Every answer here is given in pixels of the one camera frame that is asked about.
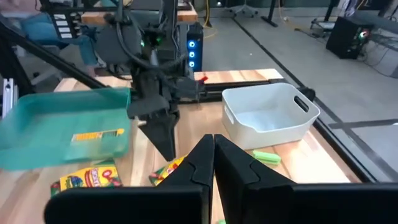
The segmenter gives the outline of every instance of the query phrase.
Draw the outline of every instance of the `crayola crayon box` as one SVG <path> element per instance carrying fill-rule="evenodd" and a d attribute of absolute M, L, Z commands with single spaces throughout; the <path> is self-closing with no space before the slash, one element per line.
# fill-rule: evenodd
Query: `crayola crayon box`
<path fill-rule="evenodd" d="M 168 177 L 184 160 L 185 156 L 174 160 L 169 165 L 160 168 L 159 170 L 149 175 L 149 181 L 154 185 L 158 186 L 166 177 Z"/>
<path fill-rule="evenodd" d="M 122 186 L 113 160 L 103 161 L 63 176 L 54 182 L 51 196 L 74 187 L 118 187 Z"/>

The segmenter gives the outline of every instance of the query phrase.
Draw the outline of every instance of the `blue led light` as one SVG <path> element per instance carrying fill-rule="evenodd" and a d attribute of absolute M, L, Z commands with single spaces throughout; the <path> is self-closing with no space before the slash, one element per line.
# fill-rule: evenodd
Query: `blue led light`
<path fill-rule="evenodd" d="M 188 49 L 194 49 L 197 46 L 197 43 L 194 40 L 189 40 L 187 45 L 188 45 Z"/>

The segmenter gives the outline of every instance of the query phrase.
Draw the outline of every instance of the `wooden tabletop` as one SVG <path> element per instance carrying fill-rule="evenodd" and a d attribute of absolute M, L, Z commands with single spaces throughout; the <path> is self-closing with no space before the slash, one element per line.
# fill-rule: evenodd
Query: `wooden tabletop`
<path fill-rule="evenodd" d="M 201 78 L 204 73 L 196 73 Z M 241 82 L 282 78 L 274 69 L 205 72 L 207 83 Z M 129 86 L 124 80 L 98 77 L 109 86 Z M 72 78 L 61 81 L 55 91 L 87 90 L 88 87 Z M 190 152 L 204 134 L 220 133 L 228 138 L 221 123 L 221 103 L 180 105 L 181 119 L 175 128 L 177 157 Z M 125 186 L 150 186 L 148 175 L 166 165 L 144 133 L 134 128 L 129 152 L 115 159 L 116 167 Z M 304 139 L 261 149 L 277 153 L 282 163 L 272 166 L 277 172 L 300 183 L 350 182 L 353 179 L 341 159 L 313 128 Z M 98 161 L 46 167 L 35 170 L 8 172 L 0 170 L 0 223 L 43 223 L 43 210 L 50 198 L 50 185 L 61 176 L 88 167 Z M 218 188 L 214 181 L 212 223 L 224 219 Z"/>
<path fill-rule="evenodd" d="M 95 4 L 96 7 L 100 7 L 101 3 L 97 2 Z M 198 14 L 196 10 L 191 5 L 191 10 L 179 10 L 177 11 L 177 21 L 178 22 L 189 22 L 194 23 L 198 20 Z M 106 12 L 85 12 L 81 16 L 81 21 L 86 24 L 97 24 L 103 25 L 105 24 L 104 15 Z"/>

